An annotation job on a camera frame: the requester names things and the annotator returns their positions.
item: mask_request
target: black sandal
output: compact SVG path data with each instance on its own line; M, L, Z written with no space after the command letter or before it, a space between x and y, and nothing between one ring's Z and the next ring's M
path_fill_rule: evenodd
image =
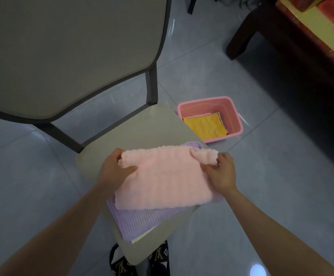
M118 244L115 244L109 253L109 265L111 266L113 276L137 276L135 266L131 265L124 256L112 263L117 248Z
M149 256L151 275L170 276L167 240Z

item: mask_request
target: stack of towels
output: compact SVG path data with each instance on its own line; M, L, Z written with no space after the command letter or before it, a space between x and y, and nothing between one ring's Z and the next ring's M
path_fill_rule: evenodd
M219 199L200 168L216 164L217 156L199 142L123 152L118 164L138 169L107 201L123 239L136 242L187 207Z

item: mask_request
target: purple towel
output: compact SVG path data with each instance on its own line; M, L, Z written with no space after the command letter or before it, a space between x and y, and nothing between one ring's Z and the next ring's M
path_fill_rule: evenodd
M190 141L183 145L203 148L200 142ZM115 198L107 200L108 207L116 220L122 238L132 241L151 228L159 225L166 219L180 213L188 207L145 209L145 210L118 210L115 208Z

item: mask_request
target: hand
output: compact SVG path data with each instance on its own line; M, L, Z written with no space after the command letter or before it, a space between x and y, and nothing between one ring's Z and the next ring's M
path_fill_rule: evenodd
M219 153L217 162L216 166L210 164L200 164L200 166L222 195L237 190L234 159L228 153Z
M116 148L107 159L105 159L98 175L97 185L105 187L107 199L112 198L115 191L122 185L126 177L137 170L137 166L122 168L118 165L123 150Z

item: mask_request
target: yellow towel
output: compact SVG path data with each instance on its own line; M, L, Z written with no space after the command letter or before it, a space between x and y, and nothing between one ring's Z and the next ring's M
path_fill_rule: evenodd
M218 113L196 117L186 117L182 118L182 120L202 140L227 135L227 130L224 128Z

